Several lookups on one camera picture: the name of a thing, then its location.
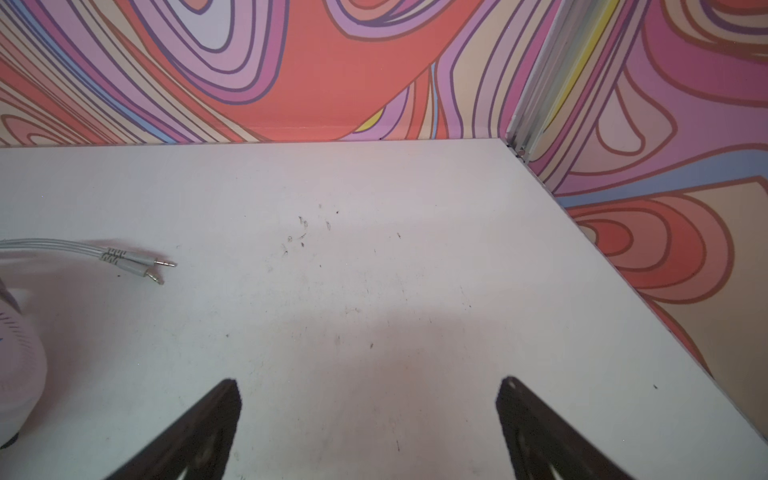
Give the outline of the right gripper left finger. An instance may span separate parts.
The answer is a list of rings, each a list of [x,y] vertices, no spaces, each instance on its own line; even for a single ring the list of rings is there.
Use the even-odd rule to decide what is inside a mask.
[[[222,380],[109,478],[223,478],[241,410],[237,382]]]

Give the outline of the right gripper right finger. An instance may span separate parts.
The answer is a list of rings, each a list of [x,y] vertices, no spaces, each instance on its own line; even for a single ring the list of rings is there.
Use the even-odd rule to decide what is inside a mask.
[[[518,378],[495,406],[517,479],[632,479]]]

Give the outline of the white headphones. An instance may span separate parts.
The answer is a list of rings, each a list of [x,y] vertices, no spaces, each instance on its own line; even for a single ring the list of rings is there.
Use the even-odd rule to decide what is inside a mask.
[[[47,358],[34,327],[1,283],[1,448],[12,445],[39,402]]]

